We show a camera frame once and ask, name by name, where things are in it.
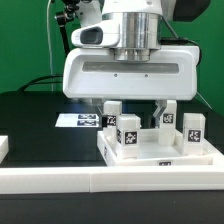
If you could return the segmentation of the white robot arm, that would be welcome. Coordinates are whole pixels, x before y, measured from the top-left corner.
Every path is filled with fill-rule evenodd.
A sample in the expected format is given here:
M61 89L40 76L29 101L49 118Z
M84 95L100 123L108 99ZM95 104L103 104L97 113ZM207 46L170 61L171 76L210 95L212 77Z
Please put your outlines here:
M170 100L196 95L200 47L162 38L160 25L191 22L211 0L93 0L80 5L63 92L69 98L154 100L158 119Z

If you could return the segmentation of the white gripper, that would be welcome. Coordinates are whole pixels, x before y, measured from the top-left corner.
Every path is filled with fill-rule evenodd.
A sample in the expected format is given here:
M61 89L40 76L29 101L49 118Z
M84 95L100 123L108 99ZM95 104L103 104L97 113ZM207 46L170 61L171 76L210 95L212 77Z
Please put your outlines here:
M96 98L92 107L103 115L101 99L156 100L154 125L166 100L190 100L197 91L199 48L168 46L151 53L146 62L117 61L110 49L74 49L66 59L63 92L69 98Z

